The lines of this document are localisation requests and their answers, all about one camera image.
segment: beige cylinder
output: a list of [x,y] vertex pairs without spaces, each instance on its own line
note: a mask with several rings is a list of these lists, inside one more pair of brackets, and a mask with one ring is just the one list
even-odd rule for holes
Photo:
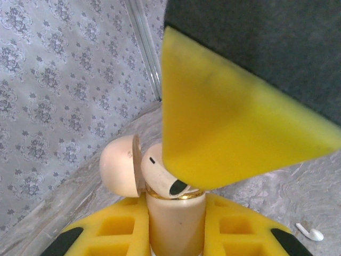
[[198,256],[204,248],[205,193],[167,200],[147,193],[149,236],[156,256]]

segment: gold ring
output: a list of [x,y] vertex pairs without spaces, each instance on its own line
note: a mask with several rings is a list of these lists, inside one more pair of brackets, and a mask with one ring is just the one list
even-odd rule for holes
[[157,198],[157,199],[162,199],[162,200],[187,200],[187,199],[197,198],[199,196],[202,196],[205,193],[205,191],[197,190],[197,191],[186,193],[186,194],[184,194],[180,197],[177,197],[177,198],[165,198],[165,197],[162,197],[159,194],[157,194],[147,183],[145,184],[145,189],[146,189],[148,195],[150,195],[154,198]]

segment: white earbud on floor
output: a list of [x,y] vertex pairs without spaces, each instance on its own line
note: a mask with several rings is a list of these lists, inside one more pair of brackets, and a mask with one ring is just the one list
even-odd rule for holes
[[323,234],[314,228],[308,232],[300,223],[296,223],[296,227],[302,232],[303,235],[312,241],[319,242],[323,240]]

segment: yellow foam holder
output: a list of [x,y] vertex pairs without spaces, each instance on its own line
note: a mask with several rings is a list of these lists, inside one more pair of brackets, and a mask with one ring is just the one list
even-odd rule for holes
[[211,190],[341,148],[341,129],[171,27],[162,51],[163,161]]
[[[56,239],[42,255],[63,256],[151,256],[149,217],[145,194],[126,198],[69,225],[61,235],[75,228],[83,232],[65,252]],[[290,236],[284,244],[272,230]],[[290,234],[290,230],[265,216],[214,194],[206,196],[203,256],[311,256]]]
[[69,225],[83,232],[64,256],[151,256],[145,194],[125,198]]

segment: gray patterned wallpaper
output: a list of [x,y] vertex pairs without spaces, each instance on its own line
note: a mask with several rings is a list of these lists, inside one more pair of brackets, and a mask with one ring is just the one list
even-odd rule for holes
[[124,0],[0,0],[0,235],[152,101]]
[[167,0],[142,0],[148,26],[160,59],[162,39],[164,36],[164,15]]

